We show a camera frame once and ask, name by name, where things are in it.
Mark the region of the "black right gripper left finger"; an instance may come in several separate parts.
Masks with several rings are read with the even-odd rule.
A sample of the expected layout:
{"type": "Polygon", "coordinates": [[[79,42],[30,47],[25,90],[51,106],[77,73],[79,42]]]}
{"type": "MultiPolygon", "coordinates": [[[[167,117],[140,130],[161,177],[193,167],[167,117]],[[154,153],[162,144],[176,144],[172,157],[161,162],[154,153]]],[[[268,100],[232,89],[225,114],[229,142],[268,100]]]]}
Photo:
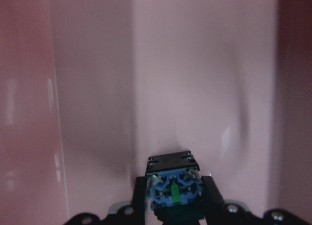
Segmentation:
{"type": "Polygon", "coordinates": [[[104,219],[92,213],[75,215],[66,225],[144,225],[146,207],[146,177],[136,178],[130,202],[116,203],[104,219]]]}

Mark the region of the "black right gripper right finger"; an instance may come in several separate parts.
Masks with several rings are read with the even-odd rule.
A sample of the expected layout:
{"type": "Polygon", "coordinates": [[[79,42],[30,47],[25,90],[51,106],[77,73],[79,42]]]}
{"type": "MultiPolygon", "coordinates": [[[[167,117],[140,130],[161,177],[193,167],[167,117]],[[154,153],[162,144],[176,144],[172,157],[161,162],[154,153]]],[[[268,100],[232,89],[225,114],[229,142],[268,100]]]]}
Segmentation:
{"type": "Polygon", "coordinates": [[[307,225],[308,222],[280,208],[254,215],[247,205],[237,200],[224,200],[211,176],[202,176],[202,211],[209,225],[307,225]]]}

